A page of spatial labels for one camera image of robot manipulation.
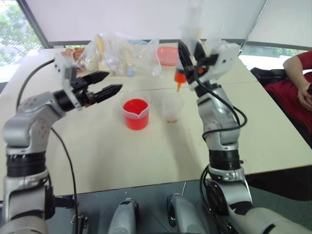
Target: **person's hand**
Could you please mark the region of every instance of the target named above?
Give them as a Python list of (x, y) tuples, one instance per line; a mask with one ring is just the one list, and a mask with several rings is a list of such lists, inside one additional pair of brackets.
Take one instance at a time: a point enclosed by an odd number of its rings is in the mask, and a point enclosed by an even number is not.
[(298, 88), (298, 99), (301, 105), (312, 111), (312, 95), (308, 93), (310, 83), (306, 83), (302, 87)]

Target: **pink container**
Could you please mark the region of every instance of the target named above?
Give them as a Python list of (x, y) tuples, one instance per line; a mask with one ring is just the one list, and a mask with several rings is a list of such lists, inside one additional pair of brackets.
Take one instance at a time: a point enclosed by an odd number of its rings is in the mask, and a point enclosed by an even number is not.
[(177, 62), (177, 48), (171, 46), (161, 46), (157, 50), (161, 65), (175, 66)]

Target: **white tabletop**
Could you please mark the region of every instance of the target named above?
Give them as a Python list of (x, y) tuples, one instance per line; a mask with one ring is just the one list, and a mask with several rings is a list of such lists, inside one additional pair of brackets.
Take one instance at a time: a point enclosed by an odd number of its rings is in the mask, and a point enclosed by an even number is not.
[[(52, 59), (55, 52), (44, 50), (28, 57), (17, 70), (0, 97), (0, 131), (15, 112), (17, 93), (26, 76)], [(49, 65), (35, 74), (24, 97), (60, 89), (52, 70), (53, 66)], [(174, 71), (174, 67), (164, 68), (163, 79), (107, 77), (92, 89), (122, 83), (123, 88), (116, 96), (81, 112), (73, 110), (55, 123), (73, 161), (78, 193), (199, 179), (208, 164), (208, 149), (201, 138), (203, 126), (195, 93), (186, 85), (182, 87), (185, 106), (178, 122), (168, 124), (160, 117), (164, 93), (176, 91)], [(247, 174), (311, 164), (309, 146), (240, 60), (219, 83), (231, 102), (249, 119), (239, 138), (240, 157), (245, 161), (243, 167)], [(146, 92), (151, 99), (150, 122), (141, 131), (128, 129), (121, 114), (120, 99), (133, 90)], [(3, 177), (6, 173), (3, 139), (0, 150), (3, 152), (0, 177)], [(69, 165), (53, 134), (50, 134), (46, 156), (55, 194), (71, 194)]]

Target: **measuring cup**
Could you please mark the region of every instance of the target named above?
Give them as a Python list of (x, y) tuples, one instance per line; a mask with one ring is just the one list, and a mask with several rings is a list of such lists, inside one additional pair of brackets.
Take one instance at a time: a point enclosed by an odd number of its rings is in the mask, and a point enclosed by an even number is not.
[(150, 99), (146, 93), (130, 92), (121, 99), (125, 123), (132, 130), (141, 130), (148, 124)]
[(161, 117), (167, 123), (175, 123), (179, 119), (184, 101), (178, 93), (165, 94), (162, 100)]

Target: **person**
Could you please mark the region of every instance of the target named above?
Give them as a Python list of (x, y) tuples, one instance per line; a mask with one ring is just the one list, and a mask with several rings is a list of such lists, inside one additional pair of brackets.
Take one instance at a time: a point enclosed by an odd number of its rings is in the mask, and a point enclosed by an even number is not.
[(265, 86), (267, 92), (312, 148), (312, 50), (293, 56), (283, 64), (289, 79)]

